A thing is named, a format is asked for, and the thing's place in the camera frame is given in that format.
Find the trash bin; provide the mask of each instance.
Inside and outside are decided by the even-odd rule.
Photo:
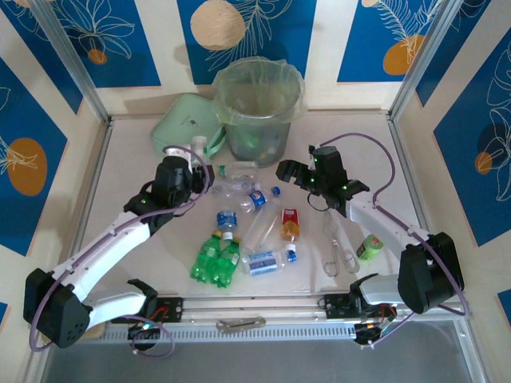
[[[305,84],[285,60],[247,57],[218,72],[212,110],[225,124],[237,160],[274,164],[286,149],[291,122],[307,110]]]

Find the white table surface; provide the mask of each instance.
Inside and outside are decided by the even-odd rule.
[[[150,132],[158,119],[122,119],[113,122],[101,176],[93,199],[83,244],[92,241],[122,211],[125,203],[138,193],[141,185],[153,179],[161,157],[153,148]],[[381,194],[380,201],[402,218],[418,224],[390,131],[383,114],[346,114],[340,112],[308,113],[291,126],[283,160],[308,163],[307,146],[317,144],[345,132],[363,132],[382,141],[396,161],[394,183]],[[390,177],[390,165],[385,154],[375,144],[363,138],[346,138],[335,143],[343,164],[352,179],[361,180],[376,191]],[[213,164],[233,161],[228,146],[213,158]],[[295,207],[300,213],[301,237],[297,245],[298,261],[276,273],[250,277],[237,270],[232,284],[219,289],[212,284],[190,279],[188,273],[196,260],[203,241],[216,228],[216,201],[206,195],[184,217],[176,218],[161,228],[150,240],[131,251],[98,284],[98,290],[113,288],[131,278],[139,278],[157,289],[160,294],[192,296],[252,296],[306,294],[327,290],[347,290],[357,278],[344,270],[339,260],[339,275],[329,278],[323,263],[331,260],[331,241],[323,230],[323,213],[307,205],[307,193],[293,184],[279,181],[276,165],[261,169],[259,181],[264,186],[279,186],[284,207]],[[324,201],[312,197],[318,207]],[[242,236],[250,226],[253,215],[239,215],[235,235]],[[354,251],[370,233],[356,223],[339,215],[339,233],[345,251]],[[282,248],[279,225],[275,225],[266,246]],[[397,259],[386,249],[368,263],[362,263],[358,277],[379,272],[398,272]]]

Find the green plastic bottle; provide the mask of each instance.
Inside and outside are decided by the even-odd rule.
[[[228,287],[231,284],[232,275],[240,261],[240,242],[240,238],[234,237],[216,260],[212,282],[218,287]]]
[[[222,232],[215,230],[211,238],[202,244],[197,260],[190,271],[190,277],[200,282],[207,282],[212,275],[216,260],[220,255],[220,237]]]

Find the green container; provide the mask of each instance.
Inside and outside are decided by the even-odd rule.
[[[205,154],[211,158],[225,142],[225,129],[211,110],[211,101],[195,94],[180,96],[151,132],[153,145],[163,154],[168,145],[190,145],[194,136],[205,136]]]
[[[220,254],[216,260],[215,270],[212,273],[212,282],[218,287],[228,287],[232,281],[232,275],[240,262],[241,239],[234,237],[229,246]]]
[[[383,242],[371,234],[357,249],[357,256],[362,261],[370,261],[381,249],[383,249]]]
[[[190,278],[194,278],[200,282],[207,282],[212,276],[216,260],[220,256],[220,237],[222,232],[215,230],[211,238],[200,247],[197,260],[190,271]]]

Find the beige circle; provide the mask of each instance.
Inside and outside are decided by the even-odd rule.
[[[55,0],[46,0],[46,2],[54,2]],[[29,3],[27,2],[27,0],[13,0],[13,2],[15,2],[16,4],[20,5],[20,6],[24,6],[25,8],[28,8],[29,7]]]
[[[375,6],[377,2],[378,0],[361,0],[362,6],[365,6],[366,8]]]
[[[225,50],[237,45],[245,35],[241,13],[225,0],[203,2],[190,20],[193,37],[208,50]]]

